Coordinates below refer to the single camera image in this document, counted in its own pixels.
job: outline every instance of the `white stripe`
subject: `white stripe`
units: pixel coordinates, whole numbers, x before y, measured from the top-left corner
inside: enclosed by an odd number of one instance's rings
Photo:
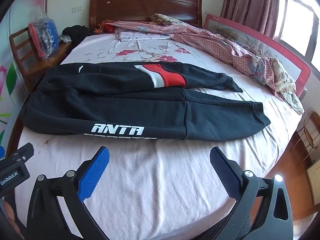
[[[155,88],[163,88],[164,87],[164,80],[159,73],[150,71],[142,65],[137,65],[137,66],[135,66],[135,68],[143,71],[144,73],[147,73],[150,76],[150,78],[153,82],[153,86]]]

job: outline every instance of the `window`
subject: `window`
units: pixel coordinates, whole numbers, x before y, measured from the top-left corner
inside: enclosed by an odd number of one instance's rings
[[[319,19],[300,0],[280,0],[275,40],[320,71]]]

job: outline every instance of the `wooden chair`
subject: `wooden chair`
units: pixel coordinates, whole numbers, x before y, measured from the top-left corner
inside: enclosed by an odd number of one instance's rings
[[[315,125],[318,134],[316,135],[315,138],[312,138],[311,134],[309,133],[306,125],[307,123],[311,120],[311,122],[313,122],[313,124]],[[320,135],[320,116],[318,115],[318,113],[314,112],[314,111],[309,111],[306,113],[304,120],[303,120],[303,127],[298,131],[298,133],[303,129],[303,134],[300,136],[299,140],[296,142],[296,144],[291,148],[291,150],[297,145],[297,143],[302,139],[303,135],[306,136],[307,141],[308,141],[308,146],[306,146],[306,150],[308,150],[308,147],[311,146],[311,151],[308,153],[308,155],[299,163],[301,164],[309,155],[310,153],[314,150],[314,149],[318,149],[320,147],[320,144],[315,145],[314,141],[316,138],[318,138],[318,136]]]
[[[20,36],[25,32],[28,33],[28,38],[20,44],[16,45],[14,42],[14,38]],[[9,41],[13,53],[13,58],[18,66],[25,86],[30,94],[33,92],[35,86],[35,82],[32,82],[32,79],[44,74],[48,68],[60,64],[66,58],[71,48],[71,42],[62,43],[52,55],[50,55],[46,60],[42,60],[38,56],[36,47],[32,41],[28,28],[24,28],[16,33],[11,34],[9,36]],[[29,46],[31,46],[31,49],[27,53],[25,53],[24,56],[19,57],[18,51]],[[23,64],[31,57],[35,58],[36,63],[32,64],[26,69]]]

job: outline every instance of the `wall socket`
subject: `wall socket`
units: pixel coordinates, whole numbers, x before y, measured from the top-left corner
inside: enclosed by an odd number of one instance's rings
[[[79,12],[82,10],[83,10],[83,6],[77,6],[77,7],[73,7],[71,11],[72,11],[72,13],[74,13],[74,12]]]

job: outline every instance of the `black pants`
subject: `black pants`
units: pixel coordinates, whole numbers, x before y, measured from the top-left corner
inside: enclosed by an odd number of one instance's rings
[[[147,63],[55,67],[21,111],[23,124],[46,134],[213,142],[246,138],[270,124],[262,103],[230,100],[181,87],[154,89],[154,84],[148,82],[149,75],[136,69],[135,64]],[[166,69],[168,63],[160,64]],[[179,69],[174,73],[184,78],[186,88],[240,90],[225,74],[221,78],[221,73],[202,71],[193,65],[169,65],[172,73],[172,68]]]

